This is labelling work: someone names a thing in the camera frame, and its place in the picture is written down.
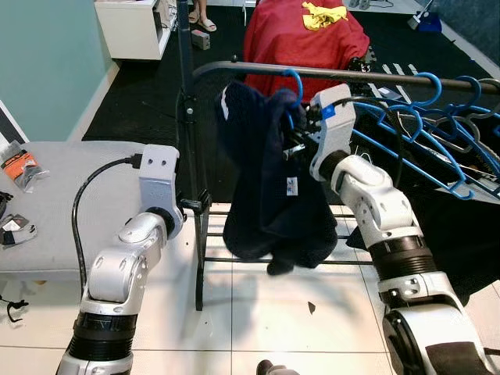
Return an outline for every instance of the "blue wall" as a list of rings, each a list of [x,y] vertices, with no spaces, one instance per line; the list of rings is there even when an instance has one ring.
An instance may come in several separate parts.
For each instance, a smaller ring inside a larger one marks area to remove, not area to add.
[[[418,0],[422,5],[428,0]],[[500,1],[436,0],[431,10],[453,30],[500,65]]]
[[[0,0],[0,99],[31,141],[66,140],[111,63],[92,0]]]

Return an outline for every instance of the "teal wall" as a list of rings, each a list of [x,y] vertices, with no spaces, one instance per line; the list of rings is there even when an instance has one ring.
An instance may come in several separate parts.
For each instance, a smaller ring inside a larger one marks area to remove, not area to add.
[[[31,141],[66,140],[111,63],[92,0],[0,0],[0,99]]]

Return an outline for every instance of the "clothing rack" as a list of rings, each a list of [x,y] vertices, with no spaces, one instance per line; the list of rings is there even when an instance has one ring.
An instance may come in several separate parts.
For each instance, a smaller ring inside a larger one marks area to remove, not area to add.
[[[196,273],[195,305],[198,311],[203,309],[203,279],[206,262],[224,263],[269,263],[268,259],[255,259],[252,261],[234,258],[207,257],[207,237],[221,237],[222,234],[209,233],[209,217],[226,215],[226,212],[210,211],[212,198],[206,190],[207,179],[205,161],[203,158],[202,139],[195,129],[196,93],[195,83],[210,74],[227,72],[263,74],[282,76],[285,70],[293,69],[302,77],[313,77],[319,79],[346,81],[352,83],[375,83],[375,84],[401,84],[421,87],[434,87],[434,83],[427,77],[400,76],[382,73],[361,73],[346,70],[326,70],[308,68],[301,66],[279,66],[258,64],[250,62],[219,61],[205,64],[193,70],[193,58],[191,50],[191,30],[188,21],[188,0],[177,0],[177,22],[178,40],[180,49],[180,70],[182,86],[177,96],[177,124],[181,127],[185,136],[185,152],[191,179],[191,199],[182,199],[180,204],[185,209],[192,209],[195,214],[196,252],[198,268]],[[444,89],[474,92],[472,83],[465,80],[440,79]],[[500,95],[500,89],[489,83],[481,83],[482,92],[486,94]],[[336,218],[353,218],[354,215],[335,215]],[[348,236],[338,236],[338,239],[346,239]],[[331,265],[372,265],[372,262],[364,261],[325,261],[322,264]]]

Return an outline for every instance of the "black rug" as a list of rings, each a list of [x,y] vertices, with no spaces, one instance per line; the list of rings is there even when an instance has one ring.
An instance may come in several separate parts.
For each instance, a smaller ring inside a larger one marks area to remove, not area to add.
[[[229,60],[237,55],[241,60],[245,27],[239,7],[209,7],[209,17],[217,25],[217,32],[210,34],[211,48],[208,51],[194,49],[195,67],[203,64]],[[487,77],[468,55],[460,51],[441,34],[423,34],[411,30],[406,21],[408,15],[383,13],[354,13],[370,36],[378,58],[376,71],[383,72],[387,64],[396,73],[392,64],[399,64],[405,74],[413,64],[419,71],[435,73],[441,78],[470,75]],[[205,162],[209,190],[214,202],[230,202],[236,170],[227,157],[216,146],[216,126],[213,120],[213,99],[235,75],[225,73],[208,77],[196,86],[198,93],[197,128],[202,132],[205,147]],[[102,102],[85,141],[116,140],[175,145],[177,139],[175,99],[180,88],[180,63],[177,33],[171,35],[160,62],[123,62],[120,72]],[[408,87],[411,98],[427,98],[428,89]],[[466,102],[468,94],[449,92],[445,102]],[[491,105],[493,98],[486,97],[483,105]],[[178,186],[188,191],[186,163],[181,163]]]

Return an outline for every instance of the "sandal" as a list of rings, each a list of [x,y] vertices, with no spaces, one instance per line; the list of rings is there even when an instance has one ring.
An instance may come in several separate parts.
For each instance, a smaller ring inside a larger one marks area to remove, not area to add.
[[[203,27],[209,33],[212,33],[215,30],[217,30],[217,26],[215,25],[215,23],[212,22],[211,20],[209,20],[208,18],[206,20],[204,20],[204,21],[199,20],[198,21],[198,25],[200,25],[201,27]]]
[[[197,23],[200,20],[200,12],[195,9],[189,13],[189,23]]]

